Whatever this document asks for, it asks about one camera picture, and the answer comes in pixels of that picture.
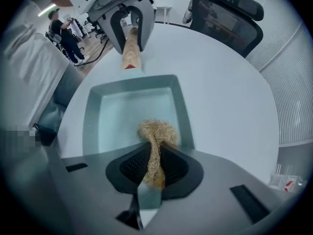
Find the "white desk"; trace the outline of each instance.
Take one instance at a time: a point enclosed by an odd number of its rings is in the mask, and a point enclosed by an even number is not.
[[[227,158],[269,182],[279,146],[277,109],[270,86],[246,59],[208,36],[157,23],[141,60],[148,76],[178,77],[197,150]],[[121,62],[111,50],[76,91],[58,133],[62,158],[83,155],[89,91],[118,80]]]
[[[156,7],[158,10],[159,9],[162,9],[162,10],[164,10],[164,23],[168,23],[169,24],[169,22],[168,22],[168,19],[167,19],[167,15],[168,15],[168,11],[172,8],[172,7],[170,7],[170,6],[157,6]]]

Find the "black mesh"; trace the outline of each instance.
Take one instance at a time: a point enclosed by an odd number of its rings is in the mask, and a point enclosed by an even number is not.
[[[261,28],[247,16],[218,0],[193,0],[190,26],[246,57],[262,40]]]
[[[106,176],[119,192],[137,194],[148,170],[150,150],[151,145],[147,143],[108,164]],[[203,179],[199,162],[164,145],[161,146],[161,166],[165,174],[163,200],[186,197]]]
[[[261,4],[254,0],[219,0],[225,5],[247,15],[255,21],[260,21],[264,17],[264,9]]]

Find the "wooden floor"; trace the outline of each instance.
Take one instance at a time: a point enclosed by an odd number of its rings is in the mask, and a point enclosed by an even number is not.
[[[92,60],[95,60],[105,42],[107,41],[108,38],[105,38],[102,40],[102,44],[100,43],[100,37],[97,36],[97,38],[95,37],[95,32],[91,32],[89,33],[90,38],[88,38],[87,36],[78,44],[79,47],[84,47],[85,49],[82,49],[81,52],[84,56],[89,55],[90,58],[87,62],[90,62]],[[86,76],[91,70],[92,68],[101,60],[101,58],[103,58],[111,49],[113,48],[113,45],[110,41],[108,41],[107,46],[105,47],[103,53],[101,54],[101,56],[99,57],[99,59],[91,64],[86,64],[86,65],[82,65],[82,66],[78,66],[77,69],[84,75]]]

